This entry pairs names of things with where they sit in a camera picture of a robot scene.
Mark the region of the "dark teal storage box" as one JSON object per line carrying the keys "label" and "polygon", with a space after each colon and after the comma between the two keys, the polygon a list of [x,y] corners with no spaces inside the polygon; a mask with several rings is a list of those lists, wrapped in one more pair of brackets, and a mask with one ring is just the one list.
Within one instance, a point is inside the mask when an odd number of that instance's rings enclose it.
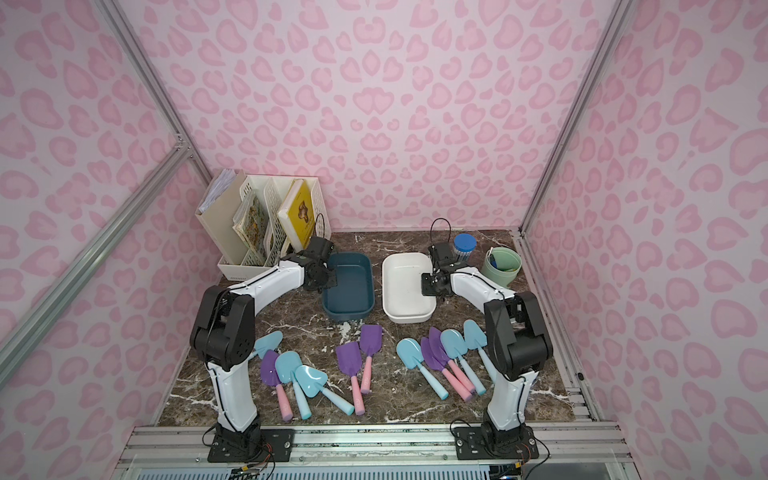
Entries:
{"label": "dark teal storage box", "polygon": [[337,323],[366,319],[375,305],[370,259],[359,252],[339,252],[331,255],[329,266],[336,274],[337,285],[322,295],[327,316]]}

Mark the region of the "white storage box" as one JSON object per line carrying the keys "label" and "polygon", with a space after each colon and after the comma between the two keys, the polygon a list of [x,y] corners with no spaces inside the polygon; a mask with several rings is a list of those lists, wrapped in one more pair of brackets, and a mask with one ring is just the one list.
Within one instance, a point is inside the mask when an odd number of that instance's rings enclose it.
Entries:
{"label": "white storage box", "polygon": [[429,320],[437,302],[421,291],[421,276],[432,271],[429,257],[419,252],[397,253],[382,263],[382,302],[387,317],[396,324]]}

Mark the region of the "purple square shovel pink handle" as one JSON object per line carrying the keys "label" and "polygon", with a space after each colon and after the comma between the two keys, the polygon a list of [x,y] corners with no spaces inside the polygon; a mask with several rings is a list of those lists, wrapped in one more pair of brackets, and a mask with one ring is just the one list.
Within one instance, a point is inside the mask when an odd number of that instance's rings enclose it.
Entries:
{"label": "purple square shovel pink handle", "polygon": [[365,354],[361,392],[367,395],[371,391],[373,357],[382,347],[383,329],[381,325],[366,324],[361,328],[359,345]]}

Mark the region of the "teal heart shovel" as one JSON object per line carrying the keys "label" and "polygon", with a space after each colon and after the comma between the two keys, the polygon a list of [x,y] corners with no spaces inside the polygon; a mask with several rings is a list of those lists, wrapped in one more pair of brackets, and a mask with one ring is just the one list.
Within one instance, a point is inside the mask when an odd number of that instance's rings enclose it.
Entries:
{"label": "teal heart shovel", "polygon": [[322,394],[346,415],[352,415],[355,412],[352,403],[326,387],[328,381],[326,373],[307,365],[300,365],[295,370],[295,377],[306,396],[314,398]]}

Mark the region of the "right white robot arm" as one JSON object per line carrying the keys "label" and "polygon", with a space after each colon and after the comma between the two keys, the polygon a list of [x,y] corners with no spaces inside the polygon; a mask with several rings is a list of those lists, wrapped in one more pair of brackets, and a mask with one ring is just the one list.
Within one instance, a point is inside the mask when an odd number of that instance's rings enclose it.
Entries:
{"label": "right white robot arm", "polygon": [[493,396],[481,424],[486,448],[500,458],[509,458],[517,446],[535,454],[536,440],[526,425],[525,410],[539,372],[553,353],[537,297],[493,283],[459,261],[446,242],[430,245],[428,254],[432,271],[421,275],[422,294],[460,296],[484,314],[495,369]]}

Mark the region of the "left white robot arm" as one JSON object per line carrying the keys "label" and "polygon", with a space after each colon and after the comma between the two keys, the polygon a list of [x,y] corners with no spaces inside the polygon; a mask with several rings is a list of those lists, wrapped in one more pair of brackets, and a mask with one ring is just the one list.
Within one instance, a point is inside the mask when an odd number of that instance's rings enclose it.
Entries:
{"label": "left white robot arm", "polygon": [[229,452],[256,455],[260,421],[247,363],[256,343],[255,317],[282,295],[303,288],[322,292],[336,285],[329,266],[335,245],[313,236],[308,247],[271,269],[229,287],[205,290],[190,335],[191,349],[211,377],[218,404],[214,440]]}

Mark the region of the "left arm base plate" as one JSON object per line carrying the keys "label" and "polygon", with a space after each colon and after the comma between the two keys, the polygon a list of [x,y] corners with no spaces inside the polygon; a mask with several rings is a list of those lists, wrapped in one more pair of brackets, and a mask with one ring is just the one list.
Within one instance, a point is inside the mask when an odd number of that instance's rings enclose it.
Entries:
{"label": "left arm base plate", "polygon": [[221,425],[209,444],[209,463],[288,462],[294,444],[294,429],[262,429],[256,426],[244,433],[233,432]]}

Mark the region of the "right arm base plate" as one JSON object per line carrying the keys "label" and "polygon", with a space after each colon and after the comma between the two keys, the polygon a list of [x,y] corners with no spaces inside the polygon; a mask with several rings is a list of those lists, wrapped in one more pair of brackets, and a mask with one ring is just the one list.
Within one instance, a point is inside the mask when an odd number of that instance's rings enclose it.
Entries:
{"label": "right arm base plate", "polygon": [[540,457],[537,440],[528,425],[497,430],[491,423],[453,426],[459,460],[514,460],[527,462]]}

